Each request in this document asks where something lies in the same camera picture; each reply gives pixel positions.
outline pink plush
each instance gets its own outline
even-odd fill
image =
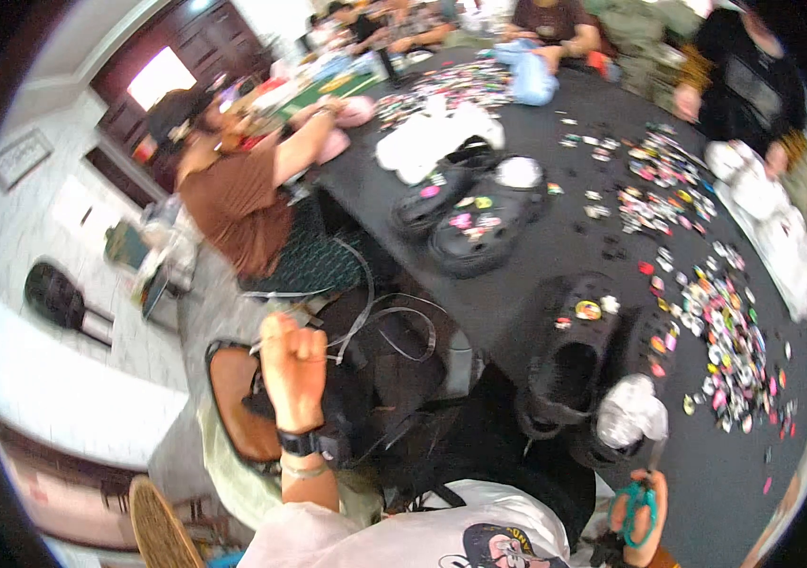
[[[334,128],[328,133],[328,139],[318,154],[318,163],[324,164],[339,156],[344,150],[350,147],[350,137],[342,130]]]
[[[345,100],[347,106],[343,109],[343,112],[337,116],[336,120],[336,124],[341,128],[362,126],[375,116],[375,101],[371,98],[349,97]]]

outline white t-shirt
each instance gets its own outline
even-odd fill
[[[237,568],[566,568],[564,526],[538,499],[510,485],[460,480],[447,486],[466,506],[394,515],[357,531],[311,503],[272,509]],[[447,507],[432,494],[428,507]]]

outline framed sign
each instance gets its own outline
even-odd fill
[[[51,153],[50,141],[36,128],[0,150],[0,189],[11,191]]]

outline window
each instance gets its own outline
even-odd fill
[[[148,110],[173,89],[188,89],[192,85],[195,85],[195,77],[170,47],[164,47],[126,90],[144,110]]]

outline table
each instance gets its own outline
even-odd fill
[[[415,72],[440,68],[443,62],[470,61],[474,50],[455,48],[415,65]],[[623,288],[625,306],[655,302],[648,291],[648,278],[637,270],[640,260],[652,263],[659,246],[640,234],[621,232],[617,216],[615,182],[646,187],[627,169],[625,149],[618,159],[602,164],[591,158],[591,146],[580,143],[566,148],[558,141],[566,133],[602,138],[611,134],[639,139],[647,122],[667,123],[678,130],[675,139],[692,153],[701,153],[704,140],[689,125],[671,117],[647,101],[602,81],[598,75],[571,69],[559,72],[560,90],[544,107],[510,105],[498,109],[504,125],[507,148],[537,159],[546,167],[550,181],[565,195],[549,196],[550,207],[539,221],[524,229],[510,261],[500,269],[467,280],[443,275],[426,254],[424,244],[409,244],[388,224],[390,206],[406,187],[396,175],[382,170],[373,154],[380,133],[373,121],[349,131],[350,148],[322,166],[322,180],[332,197],[351,213],[460,325],[470,342],[488,350],[492,359],[511,378],[525,373],[524,346],[532,338],[522,333],[519,313],[537,284],[546,278],[595,270],[611,276]],[[382,97],[388,85],[366,93]],[[558,115],[554,111],[566,111]],[[563,124],[573,118],[577,125]],[[614,215],[591,220],[582,211],[584,192],[604,192],[602,204]],[[670,489],[670,510],[662,543],[685,568],[737,566],[760,537],[772,512],[785,493],[804,452],[807,439],[807,322],[793,324],[772,280],[750,243],[738,232],[718,199],[718,216],[706,223],[707,238],[673,225],[666,237],[676,269],[691,273],[691,267],[712,255],[711,243],[735,244],[747,263],[750,289],[757,297],[761,330],[766,336],[768,367],[784,362],[784,342],[791,344],[792,358],[784,364],[788,379],[786,399],[797,397],[798,431],[794,439],[781,442],[776,427],[755,426],[752,433],[725,434],[713,427],[711,410],[698,407],[693,416],[682,411],[685,393],[697,392],[706,375],[707,350],[701,340],[682,329],[673,376],[663,401],[669,410],[671,438],[660,462]],[[583,232],[575,230],[581,223]],[[628,251],[626,260],[602,257],[606,236],[617,236]],[[772,446],[772,462],[765,464],[764,451]],[[648,448],[623,466],[599,471],[612,487],[628,482],[630,470],[645,466]],[[769,493],[762,494],[767,476],[773,478]]]
[[[328,79],[322,79],[321,81],[312,83],[311,85],[302,89],[290,100],[290,102],[279,108],[277,113],[281,116],[281,118],[287,120],[297,113],[301,108],[317,103],[318,99],[324,97],[325,95],[333,95],[335,97],[352,97],[354,95],[361,95],[363,91],[381,81],[377,75],[371,73],[353,75],[352,79],[343,85],[340,85],[336,89],[329,91],[328,93],[320,93],[319,89],[322,86],[327,85],[332,80],[333,77],[330,77]]]

